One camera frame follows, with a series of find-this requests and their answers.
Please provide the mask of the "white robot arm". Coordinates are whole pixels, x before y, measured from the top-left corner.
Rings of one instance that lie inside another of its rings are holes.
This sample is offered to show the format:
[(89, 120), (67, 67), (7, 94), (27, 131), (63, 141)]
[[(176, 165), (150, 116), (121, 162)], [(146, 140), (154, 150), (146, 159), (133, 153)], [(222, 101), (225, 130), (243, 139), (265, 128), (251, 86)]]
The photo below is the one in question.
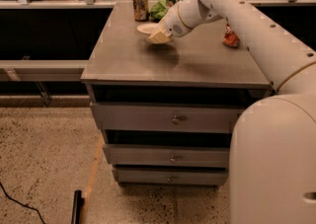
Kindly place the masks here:
[(316, 224), (316, 56), (246, 0), (183, 0), (150, 35), (182, 37), (225, 19), (275, 95), (238, 118), (229, 157), (231, 224)]

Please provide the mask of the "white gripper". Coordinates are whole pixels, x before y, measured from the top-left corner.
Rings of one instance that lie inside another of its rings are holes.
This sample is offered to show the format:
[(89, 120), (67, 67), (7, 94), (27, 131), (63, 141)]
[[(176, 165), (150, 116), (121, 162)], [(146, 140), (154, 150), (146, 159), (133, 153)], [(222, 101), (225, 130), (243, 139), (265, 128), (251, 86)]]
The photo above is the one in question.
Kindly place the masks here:
[(177, 3), (171, 7), (160, 24), (150, 24), (148, 28), (148, 40), (154, 44), (163, 44), (171, 40), (171, 37), (183, 37), (193, 29), (185, 23), (185, 15), (182, 13), (183, 3)]

